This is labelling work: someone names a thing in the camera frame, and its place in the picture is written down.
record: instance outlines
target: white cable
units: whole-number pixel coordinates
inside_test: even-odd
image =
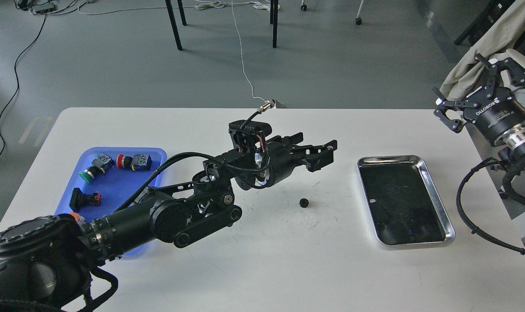
[[[270,0],[266,0],[267,4],[262,4],[260,1],[248,1],[248,2],[238,2],[234,3],[232,2],[225,2],[225,1],[205,1],[205,0],[193,0],[195,2],[200,2],[201,4],[197,4],[195,8],[197,10],[205,10],[209,8],[216,8],[216,9],[223,9],[225,7],[238,7],[238,6],[246,6],[247,4],[252,4],[253,8],[257,10],[270,10]]]
[[[205,0],[193,0],[195,2],[200,2],[201,4],[197,4],[195,6],[183,6],[183,8],[195,8],[197,10],[206,10],[209,8],[217,8],[222,9],[225,7],[234,7],[234,6],[245,6],[247,4],[252,4],[253,8],[257,10],[270,10],[270,0],[266,0],[268,4],[262,4],[260,1],[249,1],[249,2],[239,2],[239,3],[233,3],[233,1],[225,2],[225,1],[205,1]],[[165,9],[166,6],[153,6],[153,7],[147,7],[147,8],[131,8],[131,9],[122,9],[122,10],[113,10],[110,12],[102,12],[102,13],[84,13],[81,11],[81,8],[88,3],[88,0],[84,0],[79,4],[78,6],[78,12],[83,15],[104,15],[104,14],[110,14],[115,12],[124,12],[124,11],[130,11],[130,10],[151,10],[151,9]]]
[[[243,68],[243,75],[245,75],[245,79],[247,79],[247,82],[249,83],[249,85],[251,85],[251,93],[253,95],[253,99],[261,99],[262,101],[266,101],[261,97],[254,96],[253,84],[247,77],[247,73],[245,73],[245,63],[243,62],[243,44],[241,43],[241,34],[239,33],[239,28],[237,28],[237,21],[235,20],[235,13],[233,12],[233,0],[231,1],[231,14],[233,15],[233,23],[235,23],[235,29],[237,30],[237,35],[239,36],[239,48],[241,51],[241,67]]]
[[[78,12],[80,14],[83,14],[83,15],[104,15],[104,14],[110,14],[110,13],[115,13],[115,12],[124,12],[124,11],[132,11],[132,10],[150,10],[150,9],[165,9],[167,8],[166,6],[154,6],[154,7],[150,7],[150,8],[132,8],[132,9],[121,9],[121,10],[114,10],[114,11],[110,11],[110,12],[102,12],[102,13],[84,13],[84,12],[81,12],[81,8],[82,6],[86,5],[88,2],[87,0],[84,0],[79,6],[78,6]]]

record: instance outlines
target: gripper logo text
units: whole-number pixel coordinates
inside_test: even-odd
[[[478,112],[476,112],[476,116],[479,116],[481,115],[482,113],[484,113],[486,110],[488,110],[490,107],[492,107],[493,105],[496,105],[497,103],[499,103],[499,100],[497,98],[494,99],[494,101],[488,105],[486,105],[484,108],[480,109]]]

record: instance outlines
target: black floor cable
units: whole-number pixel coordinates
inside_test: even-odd
[[[14,95],[12,95],[12,97],[10,98],[10,101],[8,101],[8,103],[6,103],[6,105],[4,105],[4,108],[0,112],[0,120],[2,119],[2,114],[4,114],[4,111],[7,109],[8,105],[10,105],[10,103],[12,102],[12,100],[14,99],[16,94],[18,94],[18,91],[19,91],[19,77],[18,77],[18,71],[16,69],[16,67],[18,65],[18,61],[21,58],[21,56],[25,53],[25,51],[28,51],[28,49],[31,48],[32,45],[35,42],[37,42],[37,39],[39,39],[39,36],[42,33],[42,29],[45,26],[45,22],[46,22],[46,15],[45,15],[45,19],[42,21],[41,29],[39,30],[39,33],[37,34],[37,37],[35,37],[35,40],[31,44],[29,44],[28,47],[24,49],[24,51],[21,51],[21,53],[18,55],[16,61],[14,62],[14,73],[16,74],[16,82],[18,83],[18,87],[16,88],[16,91],[14,92]],[[1,156],[2,152],[4,152],[4,149],[6,148],[6,140],[2,136],[1,130],[0,130],[0,138],[2,139],[2,149],[0,150],[0,156]]]
[[[470,180],[470,178],[478,172],[482,168],[486,168],[488,166],[492,166],[495,164],[499,164],[499,161],[495,158],[487,158],[483,162],[479,163],[476,167],[472,168],[470,172],[464,177],[463,181],[459,185],[459,189],[457,190],[457,199],[456,199],[456,205],[457,205],[457,211],[459,212],[459,215],[461,216],[461,219],[464,221],[464,223],[471,229],[472,234],[477,234],[479,237],[482,237],[483,239],[486,239],[487,241],[490,241],[490,243],[494,243],[496,245],[499,245],[501,247],[505,247],[514,251],[519,252],[522,255],[525,255],[525,249],[516,247],[513,245],[510,245],[500,239],[497,239],[496,237],[493,237],[492,235],[486,233],[482,229],[480,229],[476,224],[474,224],[470,218],[465,214],[465,211],[463,211],[463,206],[461,204],[461,193],[463,192],[463,187],[465,186],[466,182]]]

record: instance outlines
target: cable connector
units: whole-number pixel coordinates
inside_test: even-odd
[[[257,112],[259,113],[264,113],[266,112],[268,109],[271,109],[271,108],[274,108],[276,106],[276,100],[270,100],[270,101],[265,101],[263,105],[260,106],[260,108],[257,109]]]

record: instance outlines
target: table leg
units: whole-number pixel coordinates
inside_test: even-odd
[[[278,0],[274,0],[274,33],[272,35],[272,47],[276,48],[278,38]]]
[[[177,0],[177,6],[179,7],[179,15],[181,15],[181,23],[184,26],[187,26],[187,21],[185,20],[185,12],[183,11],[183,2],[181,0]]]
[[[168,15],[170,16],[170,23],[172,24],[173,37],[176,38],[176,45],[179,51],[183,50],[181,46],[181,40],[179,39],[179,33],[177,32],[176,17],[173,15],[173,8],[171,0],[165,0],[166,7],[168,9]]]

